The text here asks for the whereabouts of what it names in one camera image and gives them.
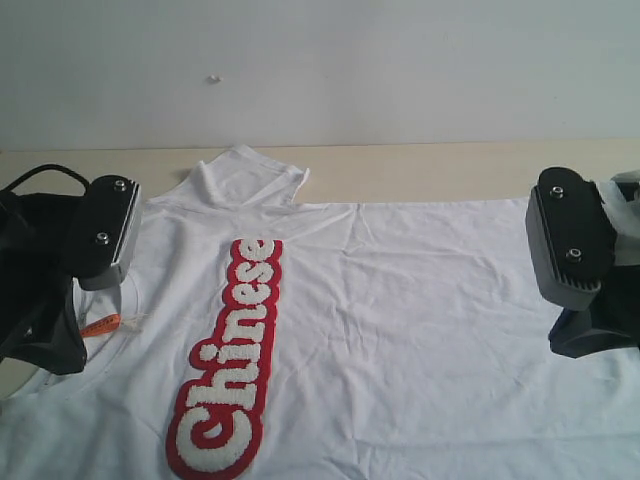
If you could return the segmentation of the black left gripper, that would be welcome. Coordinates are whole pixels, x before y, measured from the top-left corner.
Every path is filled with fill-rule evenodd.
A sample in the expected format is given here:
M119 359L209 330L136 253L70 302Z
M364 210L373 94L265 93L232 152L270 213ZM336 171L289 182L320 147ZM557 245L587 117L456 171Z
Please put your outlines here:
M61 254L76 196L1 192L1 358L56 375L84 370L87 352Z

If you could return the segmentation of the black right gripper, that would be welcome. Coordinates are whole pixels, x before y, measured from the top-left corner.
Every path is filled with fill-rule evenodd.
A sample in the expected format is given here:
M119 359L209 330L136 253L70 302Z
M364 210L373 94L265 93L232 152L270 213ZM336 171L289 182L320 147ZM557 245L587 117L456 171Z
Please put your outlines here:
M563 309L548 335L553 353L574 359L639 347L639 184L603 182L598 190L616 233L614 264L587 309Z

